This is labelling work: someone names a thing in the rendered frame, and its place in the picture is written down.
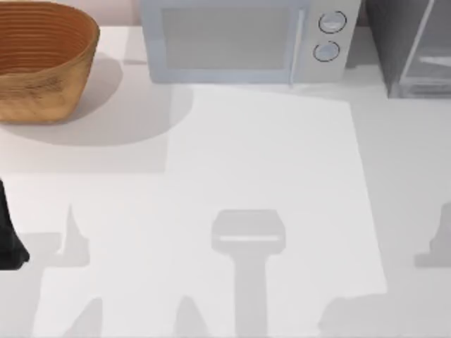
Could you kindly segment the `microwave door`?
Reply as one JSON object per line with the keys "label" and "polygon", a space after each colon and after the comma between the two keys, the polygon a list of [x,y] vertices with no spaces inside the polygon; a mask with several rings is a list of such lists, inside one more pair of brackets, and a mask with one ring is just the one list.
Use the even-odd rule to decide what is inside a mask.
{"label": "microwave door", "polygon": [[306,0],[139,0],[157,83],[289,83]]}

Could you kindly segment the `round microwave knob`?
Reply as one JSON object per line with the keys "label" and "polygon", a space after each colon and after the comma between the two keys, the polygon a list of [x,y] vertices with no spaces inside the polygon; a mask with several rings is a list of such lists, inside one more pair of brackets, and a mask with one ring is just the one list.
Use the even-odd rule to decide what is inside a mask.
{"label": "round microwave knob", "polygon": [[347,24],[347,17],[341,11],[323,14],[319,19],[319,29],[326,34],[335,34]]}
{"label": "round microwave knob", "polygon": [[322,63],[335,60],[341,52],[340,45],[333,41],[317,44],[313,50],[313,57]]}

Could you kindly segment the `pale microwave oven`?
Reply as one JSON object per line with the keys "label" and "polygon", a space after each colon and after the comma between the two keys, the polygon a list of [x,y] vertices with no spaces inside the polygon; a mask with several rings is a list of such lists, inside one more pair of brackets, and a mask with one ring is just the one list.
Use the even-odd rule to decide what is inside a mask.
{"label": "pale microwave oven", "polygon": [[[341,78],[345,70],[361,0],[306,1],[309,7],[304,14],[302,41],[294,85],[334,82]],[[347,24],[335,34],[326,34],[319,29],[319,19],[323,14],[333,11],[343,12],[347,17]],[[333,41],[340,45],[340,55],[331,62],[318,62],[313,57],[314,47],[327,41]]]}

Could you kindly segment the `brown woven basket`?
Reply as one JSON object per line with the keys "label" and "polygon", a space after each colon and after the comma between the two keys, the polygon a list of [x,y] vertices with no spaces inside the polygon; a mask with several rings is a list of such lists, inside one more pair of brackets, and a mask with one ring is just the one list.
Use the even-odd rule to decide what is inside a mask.
{"label": "brown woven basket", "polygon": [[100,28],[86,12],[46,0],[0,0],[0,123],[53,123],[76,109]]}

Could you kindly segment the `grey cabinet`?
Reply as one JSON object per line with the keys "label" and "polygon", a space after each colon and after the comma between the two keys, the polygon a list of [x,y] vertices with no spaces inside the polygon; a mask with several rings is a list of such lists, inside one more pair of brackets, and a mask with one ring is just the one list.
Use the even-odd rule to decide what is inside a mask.
{"label": "grey cabinet", "polygon": [[366,0],[391,99],[451,99],[451,0]]}

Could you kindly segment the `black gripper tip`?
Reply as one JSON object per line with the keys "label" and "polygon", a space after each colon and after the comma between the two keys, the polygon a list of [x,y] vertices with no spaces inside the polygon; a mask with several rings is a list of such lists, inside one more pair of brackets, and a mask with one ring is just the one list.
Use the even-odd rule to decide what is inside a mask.
{"label": "black gripper tip", "polygon": [[19,270],[29,260],[30,254],[11,221],[4,184],[0,179],[0,271]]}

